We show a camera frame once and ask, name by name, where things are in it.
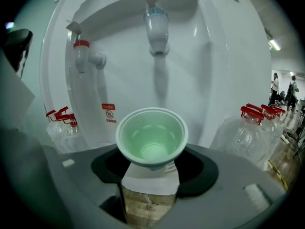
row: red sticker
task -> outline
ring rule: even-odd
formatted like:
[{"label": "red sticker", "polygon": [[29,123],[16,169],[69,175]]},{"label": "red sticker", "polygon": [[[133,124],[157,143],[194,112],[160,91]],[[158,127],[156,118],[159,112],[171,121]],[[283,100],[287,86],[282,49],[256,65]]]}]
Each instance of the red sticker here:
[{"label": "red sticker", "polygon": [[114,104],[102,104],[102,109],[115,110]]}]

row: ceiling light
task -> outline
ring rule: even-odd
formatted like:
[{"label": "ceiling light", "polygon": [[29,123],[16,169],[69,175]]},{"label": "ceiling light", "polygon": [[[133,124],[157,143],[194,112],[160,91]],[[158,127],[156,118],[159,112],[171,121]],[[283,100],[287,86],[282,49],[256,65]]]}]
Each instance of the ceiling light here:
[{"label": "ceiling light", "polygon": [[272,44],[272,46],[274,47],[275,50],[281,50],[281,48],[279,47],[279,45],[276,44],[275,40],[270,40],[270,43]]},{"label": "ceiling light", "polygon": [[270,42],[268,42],[268,43],[269,43],[269,49],[272,50],[272,48],[273,48],[272,44]]},{"label": "ceiling light", "polygon": [[8,22],[5,24],[5,29],[10,29],[14,26],[14,22]]}]

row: white cloth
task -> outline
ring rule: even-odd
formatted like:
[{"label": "white cloth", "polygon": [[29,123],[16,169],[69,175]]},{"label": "white cloth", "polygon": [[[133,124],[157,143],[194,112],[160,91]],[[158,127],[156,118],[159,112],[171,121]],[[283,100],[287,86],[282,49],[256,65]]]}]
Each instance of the white cloth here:
[{"label": "white cloth", "polygon": [[277,78],[276,78],[276,79],[274,80],[274,82],[273,82],[273,88],[272,88],[272,90],[275,90],[275,91],[278,92],[278,79],[277,79]]},{"label": "white cloth", "polygon": [[176,194],[179,184],[174,162],[154,171],[131,163],[122,180],[122,185],[131,191],[155,195]]},{"label": "white cloth", "polygon": [[291,94],[295,97],[295,90],[297,89],[297,85],[295,81],[291,81],[290,84],[294,84],[291,90]]}]

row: person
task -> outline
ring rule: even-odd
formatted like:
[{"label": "person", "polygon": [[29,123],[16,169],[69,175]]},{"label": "person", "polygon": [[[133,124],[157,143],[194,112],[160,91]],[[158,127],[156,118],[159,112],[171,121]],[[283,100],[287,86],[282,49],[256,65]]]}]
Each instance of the person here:
[{"label": "person", "polygon": [[289,100],[289,102],[287,104],[287,112],[286,112],[286,114],[288,114],[288,111],[289,111],[290,106],[291,106],[292,107],[292,109],[291,109],[291,117],[293,117],[294,113],[295,113],[295,103],[296,103],[295,93],[296,92],[298,93],[299,89],[297,88],[297,84],[295,82],[295,75],[293,75],[291,77],[291,79],[292,79],[292,81],[290,82],[289,88],[288,88],[288,91],[287,91],[287,93],[291,92],[291,94],[290,94],[290,100]]},{"label": "person", "polygon": [[273,78],[274,78],[273,81],[271,81],[271,83],[273,84],[273,88],[272,88],[271,98],[269,101],[269,106],[275,104],[275,99],[276,99],[277,92],[278,92],[279,82],[278,82],[278,78],[277,78],[277,73],[274,73]]}]

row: backpack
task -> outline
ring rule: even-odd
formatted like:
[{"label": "backpack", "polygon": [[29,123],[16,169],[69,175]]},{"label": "backpack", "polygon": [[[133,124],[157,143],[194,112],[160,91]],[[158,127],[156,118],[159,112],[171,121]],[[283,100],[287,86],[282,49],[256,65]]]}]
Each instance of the backpack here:
[{"label": "backpack", "polygon": [[293,90],[293,88],[294,88],[294,84],[295,84],[295,82],[293,83],[293,84],[289,84],[289,87],[288,87],[288,91],[287,91],[287,95],[291,95],[291,93],[292,93],[292,90]]}]

